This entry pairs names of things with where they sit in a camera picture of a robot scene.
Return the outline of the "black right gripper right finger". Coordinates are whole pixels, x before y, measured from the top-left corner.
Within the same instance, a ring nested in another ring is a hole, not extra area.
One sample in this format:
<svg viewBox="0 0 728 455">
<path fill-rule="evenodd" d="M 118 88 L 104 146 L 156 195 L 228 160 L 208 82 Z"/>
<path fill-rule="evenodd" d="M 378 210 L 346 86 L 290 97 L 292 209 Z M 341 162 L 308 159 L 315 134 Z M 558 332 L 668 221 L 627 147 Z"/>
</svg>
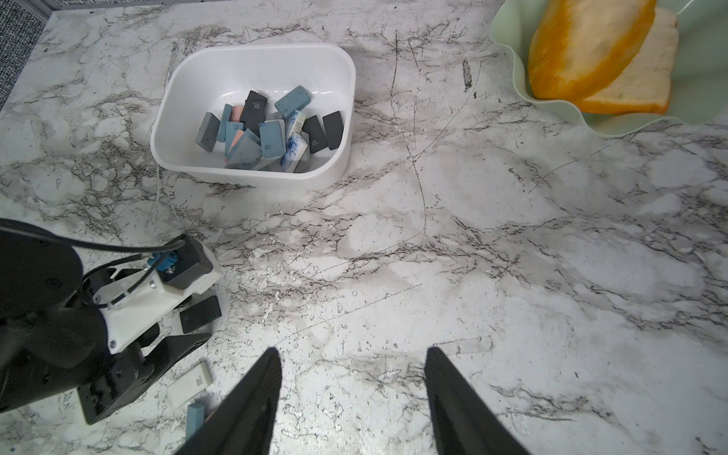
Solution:
<svg viewBox="0 0 728 455">
<path fill-rule="evenodd" d="M 446 354 L 430 347 L 425 384 L 434 441 L 440 454 L 526 454 Z"/>
</svg>

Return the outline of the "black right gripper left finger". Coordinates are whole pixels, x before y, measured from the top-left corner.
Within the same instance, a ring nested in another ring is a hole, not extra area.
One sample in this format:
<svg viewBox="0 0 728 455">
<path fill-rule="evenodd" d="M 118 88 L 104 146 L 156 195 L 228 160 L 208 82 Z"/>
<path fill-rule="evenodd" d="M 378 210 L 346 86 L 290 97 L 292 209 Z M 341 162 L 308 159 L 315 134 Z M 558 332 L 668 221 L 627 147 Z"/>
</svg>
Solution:
<svg viewBox="0 0 728 455">
<path fill-rule="evenodd" d="M 179 454 L 267 454 L 282 386 L 277 349 L 267 349 Z"/>
</svg>

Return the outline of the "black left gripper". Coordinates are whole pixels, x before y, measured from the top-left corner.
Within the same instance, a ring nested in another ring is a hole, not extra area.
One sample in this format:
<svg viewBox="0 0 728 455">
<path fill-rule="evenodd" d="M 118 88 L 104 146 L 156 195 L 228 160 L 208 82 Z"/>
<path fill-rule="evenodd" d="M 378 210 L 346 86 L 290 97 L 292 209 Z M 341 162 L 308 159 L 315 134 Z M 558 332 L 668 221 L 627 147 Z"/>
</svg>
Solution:
<svg viewBox="0 0 728 455">
<path fill-rule="evenodd" d="M 85 422 L 100 423 L 136 401 L 178 361 L 211 337 L 211 333 L 170 336 L 148 356 L 144 356 L 137 344 L 113 356 L 111 363 L 94 379 L 77 388 Z"/>
</svg>

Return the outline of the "teal eraser bottom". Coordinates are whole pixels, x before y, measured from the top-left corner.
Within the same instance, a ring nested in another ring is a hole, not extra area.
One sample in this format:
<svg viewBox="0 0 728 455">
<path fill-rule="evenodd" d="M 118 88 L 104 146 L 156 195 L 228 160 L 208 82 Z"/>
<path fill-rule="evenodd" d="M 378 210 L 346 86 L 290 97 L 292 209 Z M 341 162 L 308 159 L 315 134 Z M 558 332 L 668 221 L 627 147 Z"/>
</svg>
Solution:
<svg viewBox="0 0 728 455">
<path fill-rule="evenodd" d="M 191 403 L 186 414 L 186 440 L 189 441 L 203 427 L 206 417 L 205 405 L 201 402 Z"/>
</svg>

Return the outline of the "teal eraser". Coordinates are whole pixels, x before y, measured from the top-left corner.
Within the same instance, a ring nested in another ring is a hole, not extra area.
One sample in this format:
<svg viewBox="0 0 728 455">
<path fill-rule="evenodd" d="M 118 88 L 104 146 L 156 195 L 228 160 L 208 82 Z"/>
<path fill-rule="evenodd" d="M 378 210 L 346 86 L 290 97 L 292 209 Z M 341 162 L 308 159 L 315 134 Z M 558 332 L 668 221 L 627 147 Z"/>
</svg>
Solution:
<svg viewBox="0 0 728 455">
<path fill-rule="evenodd" d="M 205 405 L 201 402 L 191 403 L 186 414 L 186 440 L 189 441 L 203 427 L 206 417 Z"/>
<path fill-rule="evenodd" d="M 282 119 L 265 121 L 259 125 L 262 158 L 280 159 L 286 153 L 286 124 Z"/>
<path fill-rule="evenodd" d="M 310 102 L 311 95 L 303 86 L 299 85 L 277 100 L 275 108 L 285 119 L 289 119 L 296 111 L 303 110 Z"/>
<path fill-rule="evenodd" d="M 233 106 L 225 104 L 222 115 L 220 117 L 220 123 L 218 127 L 216 140 L 218 142 L 225 142 L 227 140 L 227 125 L 231 120 Z"/>
</svg>

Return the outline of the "black eraser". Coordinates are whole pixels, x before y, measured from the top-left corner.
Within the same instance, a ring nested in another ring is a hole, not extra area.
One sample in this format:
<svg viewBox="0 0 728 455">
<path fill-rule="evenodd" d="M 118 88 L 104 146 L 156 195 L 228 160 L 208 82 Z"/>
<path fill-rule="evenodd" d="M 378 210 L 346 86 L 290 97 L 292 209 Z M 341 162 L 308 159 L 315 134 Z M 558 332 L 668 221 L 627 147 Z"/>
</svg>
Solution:
<svg viewBox="0 0 728 455">
<path fill-rule="evenodd" d="M 253 90 L 250 91 L 246 98 L 242 122 L 256 136 L 260 134 L 260 124 L 265 122 L 265 111 L 267 111 L 267 97 Z"/>
<path fill-rule="evenodd" d="M 217 296 L 210 296 L 204 301 L 183 310 L 180 314 L 182 332 L 187 335 L 222 317 L 222 311 Z"/>
<path fill-rule="evenodd" d="M 308 146 L 312 155 L 328 147 L 324 130 L 316 115 L 308 117 L 304 121 L 303 130 L 301 130 L 301 132 L 308 135 Z"/>
<path fill-rule="evenodd" d="M 337 150 L 341 145 L 344 132 L 344 121 L 341 111 L 328 114 L 322 120 L 328 148 L 330 150 Z"/>
</svg>

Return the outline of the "grey eraser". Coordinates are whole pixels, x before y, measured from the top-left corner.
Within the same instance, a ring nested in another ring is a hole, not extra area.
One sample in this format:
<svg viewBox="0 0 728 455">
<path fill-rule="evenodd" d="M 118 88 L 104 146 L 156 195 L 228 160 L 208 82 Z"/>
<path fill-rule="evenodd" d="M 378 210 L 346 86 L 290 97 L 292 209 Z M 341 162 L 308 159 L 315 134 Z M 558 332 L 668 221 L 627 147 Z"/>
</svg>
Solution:
<svg viewBox="0 0 728 455">
<path fill-rule="evenodd" d="M 217 142 L 221 122 L 212 112 L 207 112 L 198 129 L 195 143 L 204 151 L 211 153 Z"/>
<path fill-rule="evenodd" d="M 251 136 L 242 136 L 231 147 L 227 155 L 226 168 L 252 170 L 261 159 L 261 146 Z"/>
</svg>

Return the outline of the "pink eraser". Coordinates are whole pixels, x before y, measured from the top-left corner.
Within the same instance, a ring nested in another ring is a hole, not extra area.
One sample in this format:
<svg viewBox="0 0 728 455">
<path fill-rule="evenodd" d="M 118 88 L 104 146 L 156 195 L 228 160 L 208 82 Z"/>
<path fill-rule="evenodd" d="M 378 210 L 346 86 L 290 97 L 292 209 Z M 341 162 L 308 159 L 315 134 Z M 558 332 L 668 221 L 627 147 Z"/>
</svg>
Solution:
<svg viewBox="0 0 728 455">
<path fill-rule="evenodd" d="M 245 130 L 237 130 L 235 135 L 229 136 L 229 142 L 226 143 L 226 156 L 232 152 L 237 142 L 244 136 Z"/>
<path fill-rule="evenodd" d="M 231 118 L 230 121 L 233 122 L 242 122 L 242 115 L 244 112 L 245 107 L 243 105 L 235 105 L 233 106 L 231 110 Z"/>
</svg>

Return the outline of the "blue white eraser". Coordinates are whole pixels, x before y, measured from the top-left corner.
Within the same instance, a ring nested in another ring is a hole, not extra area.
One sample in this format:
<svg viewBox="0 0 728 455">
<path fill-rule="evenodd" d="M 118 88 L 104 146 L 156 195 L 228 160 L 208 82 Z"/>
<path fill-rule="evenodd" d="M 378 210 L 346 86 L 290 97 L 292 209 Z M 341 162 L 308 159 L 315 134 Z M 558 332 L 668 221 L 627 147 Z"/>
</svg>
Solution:
<svg viewBox="0 0 728 455">
<path fill-rule="evenodd" d="M 303 130 L 306 121 L 306 115 L 301 110 L 295 110 L 286 121 L 286 137 L 291 138 L 295 134 L 299 134 Z"/>
<path fill-rule="evenodd" d="M 284 172 L 293 173 L 301 160 L 308 153 L 308 141 L 304 134 L 294 133 L 286 140 L 286 152 L 281 158 L 280 165 Z"/>
</svg>

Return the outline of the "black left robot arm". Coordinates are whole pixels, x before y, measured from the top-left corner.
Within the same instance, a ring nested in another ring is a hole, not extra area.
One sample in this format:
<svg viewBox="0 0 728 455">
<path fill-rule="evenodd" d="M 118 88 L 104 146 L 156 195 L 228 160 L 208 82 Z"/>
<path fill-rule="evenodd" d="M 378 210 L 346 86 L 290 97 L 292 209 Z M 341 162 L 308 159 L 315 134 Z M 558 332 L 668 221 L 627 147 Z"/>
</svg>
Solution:
<svg viewBox="0 0 728 455">
<path fill-rule="evenodd" d="M 104 245 L 1 223 L 1 409 L 76 391 L 88 424 L 133 403 L 207 334 L 161 337 L 159 322 L 222 275 L 183 234 L 162 246 L 111 246 L 85 270 L 80 249 Z"/>
</svg>

